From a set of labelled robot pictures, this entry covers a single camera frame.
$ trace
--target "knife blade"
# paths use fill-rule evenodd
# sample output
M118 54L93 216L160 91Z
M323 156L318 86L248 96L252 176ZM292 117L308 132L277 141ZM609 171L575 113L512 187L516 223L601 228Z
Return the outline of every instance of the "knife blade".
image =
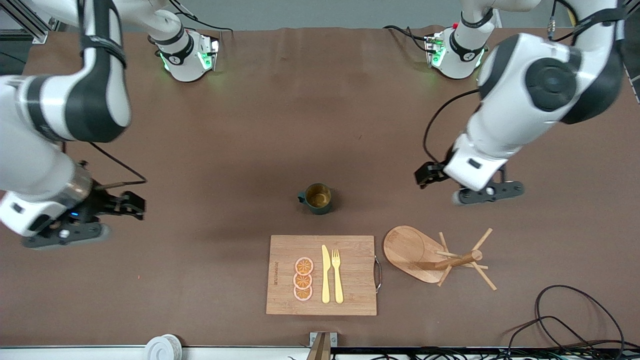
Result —
M329 269L331 268L331 258L329 257L329 250L325 245L322 245L322 302L328 304L330 301L329 296Z

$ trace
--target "table surface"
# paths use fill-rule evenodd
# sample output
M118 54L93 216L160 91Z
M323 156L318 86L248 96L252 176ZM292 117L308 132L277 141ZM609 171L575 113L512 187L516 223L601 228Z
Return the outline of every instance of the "table surface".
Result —
M515 32L497 30L490 45ZM103 217L112 239L49 252L21 247L2 226L0 345L140 344L167 332L187 345L297 345L310 331L337 331L345 346L506 345L533 318L538 292L557 283L592 294L628 340L640 339L640 113L626 79L609 111L556 126L509 162L523 197L456 207L453 181L420 190L413 171L427 160L427 120L475 81L428 69L409 38L382 29L225 33L218 71L179 83L146 37L125 34L132 126L104 146L149 178L131 188L147 200L145 220ZM51 33L25 73L80 66L77 35ZM477 104L473 95L441 114L435 154ZM103 183L132 176L87 144L68 148ZM328 215L296 198L316 182L336 194ZM452 252L492 227L481 264L498 291L469 269L439 288L394 268L381 246L398 225L432 238L442 231ZM378 315L266 315L272 234L374 235ZM554 290L542 308L586 338L616 337L577 295ZM551 345L535 327L515 344Z

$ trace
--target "orange slice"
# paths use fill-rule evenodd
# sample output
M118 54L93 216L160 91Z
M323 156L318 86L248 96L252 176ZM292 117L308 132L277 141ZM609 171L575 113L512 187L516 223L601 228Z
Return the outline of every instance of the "orange slice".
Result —
M296 261L296 272L300 275L308 275L314 270L314 262L309 258L299 258Z
M309 286L311 286L312 282L313 279L311 278L311 275L293 275L293 286L295 286L297 289L309 289Z
M293 288L293 296L296 297L296 299L300 300L300 301L307 301L308 299L311 299L311 295L314 294L314 289L313 288L309 288L309 289L298 289L298 288Z

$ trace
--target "white round cap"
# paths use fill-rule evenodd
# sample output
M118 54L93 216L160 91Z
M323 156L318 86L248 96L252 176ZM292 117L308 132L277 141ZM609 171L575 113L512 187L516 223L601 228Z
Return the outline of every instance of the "white round cap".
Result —
M145 360L181 360L182 345L174 335L156 336L145 347Z

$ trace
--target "green mug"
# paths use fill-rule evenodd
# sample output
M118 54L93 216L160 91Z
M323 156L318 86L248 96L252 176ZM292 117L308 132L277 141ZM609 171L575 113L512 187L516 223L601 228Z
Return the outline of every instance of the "green mug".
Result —
M298 193L298 200L316 215L324 215L331 210L331 190L325 184L310 185L305 191Z

